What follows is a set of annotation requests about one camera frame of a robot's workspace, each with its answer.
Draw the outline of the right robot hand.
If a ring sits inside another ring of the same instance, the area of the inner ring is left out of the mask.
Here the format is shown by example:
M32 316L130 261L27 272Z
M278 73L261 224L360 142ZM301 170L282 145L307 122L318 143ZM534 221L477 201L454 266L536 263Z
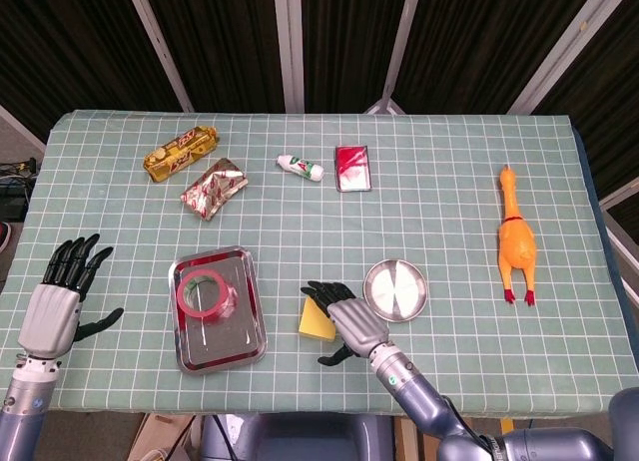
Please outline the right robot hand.
M318 358L320 365L336 366L351 356L370 358L376 348L389 343L387 325L342 282L310 280L301 292L333 323L343 341L333 355Z

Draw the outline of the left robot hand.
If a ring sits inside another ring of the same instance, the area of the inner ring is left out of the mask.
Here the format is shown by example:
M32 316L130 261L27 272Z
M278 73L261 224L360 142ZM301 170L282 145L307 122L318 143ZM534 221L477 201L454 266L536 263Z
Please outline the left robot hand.
M22 327L19 345L32 358L57 359L72 345L113 326L124 314L117 307L106 317L82 324L80 316L96 273L113 249L92 252L100 235L66 240L53 252L42 281L34 288Z

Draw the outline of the yellow cube block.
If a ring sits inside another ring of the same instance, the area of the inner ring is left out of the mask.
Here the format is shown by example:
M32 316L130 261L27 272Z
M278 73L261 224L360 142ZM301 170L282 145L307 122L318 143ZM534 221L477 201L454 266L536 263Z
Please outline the yellow cube block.
M299 335L326 342L335 340L336 330L334 324L309 296L305 299L299 325Z

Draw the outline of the red tape roll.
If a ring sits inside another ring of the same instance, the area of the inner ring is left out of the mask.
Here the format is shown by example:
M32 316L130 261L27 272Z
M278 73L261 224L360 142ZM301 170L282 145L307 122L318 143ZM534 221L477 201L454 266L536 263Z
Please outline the red tape roll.
M180 281L177 304L189 317L216 319L222 317L232 304L231 287L217 271L196 269Z

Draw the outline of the round steel plate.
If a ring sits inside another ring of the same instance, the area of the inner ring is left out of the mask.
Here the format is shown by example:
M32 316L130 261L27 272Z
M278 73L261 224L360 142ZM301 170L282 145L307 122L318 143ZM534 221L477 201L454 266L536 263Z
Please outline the round steel plate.
M426 279L406 260L385 259L366 274L363 299L386 321L410 321L420 315L426 305Z

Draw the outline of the green checked tablecloth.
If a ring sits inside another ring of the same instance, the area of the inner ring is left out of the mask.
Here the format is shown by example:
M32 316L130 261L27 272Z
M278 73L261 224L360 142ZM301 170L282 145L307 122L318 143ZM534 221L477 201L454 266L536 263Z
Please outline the green checked tablecloth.
M197 126L217 147L154 183L144 158ZM334 151L367 146L371 190L336 188ZM324 169L285 172L279 155ZM248 184L209 220L180 195L228 158ZM512 271L504 299L501 170L516 175L535 235L535 301ZM600 412L639 386L637 333L613 279L584 149L565 116L227 115L75 111L52 128L0 293L0 397L29 297L54 249L94 233L110 257L84 303L123 317L63 359L52 404L68 410L392 413L362 359L326 368L335 345L299 335L310 280L360 291L368 270L404 259L425 276L420 315L392 340L465 414ZM183 256L239 245L253 256L268 346L251 365L207 375L178 366L168 273Z

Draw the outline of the blue grey robot torso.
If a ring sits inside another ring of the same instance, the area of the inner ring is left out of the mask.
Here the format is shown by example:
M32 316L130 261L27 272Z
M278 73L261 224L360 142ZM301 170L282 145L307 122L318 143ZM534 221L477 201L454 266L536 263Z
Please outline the blue grey robot torso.
M392 418L334 412L207 415L200 461L394 461Z

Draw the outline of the rectangular steel tray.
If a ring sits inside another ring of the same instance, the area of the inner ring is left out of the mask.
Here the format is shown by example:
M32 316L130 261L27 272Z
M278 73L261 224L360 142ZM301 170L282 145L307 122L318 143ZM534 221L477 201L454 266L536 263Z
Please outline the rectangular steel tray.
M177 288L191 271L217 271L229 284L232 304L222 317L195 319L177 304ZM228 370L259 361L268 341L251 253L234 245L181 257L168 273L170 307L174 320L176 357L180 369L191 375Z

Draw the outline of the red ink pad case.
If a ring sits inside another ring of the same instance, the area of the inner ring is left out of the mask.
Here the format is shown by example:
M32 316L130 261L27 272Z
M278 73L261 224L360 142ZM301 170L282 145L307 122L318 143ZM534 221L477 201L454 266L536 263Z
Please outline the red ink pad case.
M336 188L339 192L368 192L371 190L367 146L336 147L334 167Z

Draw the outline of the brown cardboard box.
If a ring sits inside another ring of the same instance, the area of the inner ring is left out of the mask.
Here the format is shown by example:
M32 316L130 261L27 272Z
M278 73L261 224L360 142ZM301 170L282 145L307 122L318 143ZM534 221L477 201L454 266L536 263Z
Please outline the brown cardboard box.
M200 416L152 413L145 416L127 461L193 461Z

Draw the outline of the white green small bottle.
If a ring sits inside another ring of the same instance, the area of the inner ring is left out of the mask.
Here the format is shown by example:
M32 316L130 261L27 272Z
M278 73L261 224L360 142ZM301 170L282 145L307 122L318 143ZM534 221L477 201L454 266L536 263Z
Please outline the white green small bottle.
M285 172L296 174L312 182L320 182L324 174L322 166L292 155L279 155L277 165Z

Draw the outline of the orange toy carrot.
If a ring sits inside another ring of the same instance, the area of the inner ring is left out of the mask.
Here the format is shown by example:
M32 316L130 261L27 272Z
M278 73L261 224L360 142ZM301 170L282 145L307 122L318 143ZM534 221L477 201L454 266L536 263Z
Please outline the orange toy carrot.
M516 196L516 175L505 166L499 175L504 202L504 218L498 231L498 268L501 275L504 299L513 304L512 271L523 271L526 282L524 300L528 306L535 301L535 269L537 247L535 235L523 217Z

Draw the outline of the silver red snack wrapper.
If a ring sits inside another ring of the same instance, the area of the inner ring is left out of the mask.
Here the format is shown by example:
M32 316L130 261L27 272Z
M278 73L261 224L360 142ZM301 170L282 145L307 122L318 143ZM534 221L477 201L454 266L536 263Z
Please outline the silver red snack wrapper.
M209 221L247 184L246 174L228 158L221 158L180 195L180 200L196 215Z

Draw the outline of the gold biscuit package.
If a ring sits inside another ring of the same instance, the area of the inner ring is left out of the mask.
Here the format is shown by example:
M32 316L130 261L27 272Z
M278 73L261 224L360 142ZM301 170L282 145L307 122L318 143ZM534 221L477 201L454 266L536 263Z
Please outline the gold biscuit package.
M143 167L154 183L163 182L212 152L218 139L215 127L194 127L148 154Z

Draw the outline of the black ribbed backdrop curtain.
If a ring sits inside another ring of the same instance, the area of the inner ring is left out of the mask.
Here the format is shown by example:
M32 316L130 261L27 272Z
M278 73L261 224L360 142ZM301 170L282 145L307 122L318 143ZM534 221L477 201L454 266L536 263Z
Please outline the black ribbed backdrop curtain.
M586 0L419 0L392 99L503 114ZM150 0L194 111L285 109L275 0ZM302 0L305 111L382 92L404 0ZM183 112L131 0L0 0L0 104L43 143L77 109ZM571 118L595 188L639 177L639 0L624 0L532 112ZM639 211L639 193L618 207Z

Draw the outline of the white metal frame post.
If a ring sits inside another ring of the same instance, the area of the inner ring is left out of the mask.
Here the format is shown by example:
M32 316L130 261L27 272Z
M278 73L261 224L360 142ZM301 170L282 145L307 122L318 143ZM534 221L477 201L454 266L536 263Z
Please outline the white metal frame post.
M603 198L599 205L603 211L607 211L625 200L633 197L639 193L639 177L635 178L631 182L628 182L618 190L614 191L607 197Z
M381 96L365 111L367 115L404 114L404 110L392 99L392 95L396 87L418 2L419 0L404 0Z
M14 117L5 107L0 104L0 118L9 126L23 136L31 145L37 147L42 153L46 151L46 144L36 137L26 126Z
M193 103L188 95L150 0L131 0L131 2L136 9L138 17L153 46L180 107L185 113L192 113L194 111Z
M624 0L586 0L508 109L530 115Z
M285 109L302 114L306 109L302 0L275 0L275 10Z

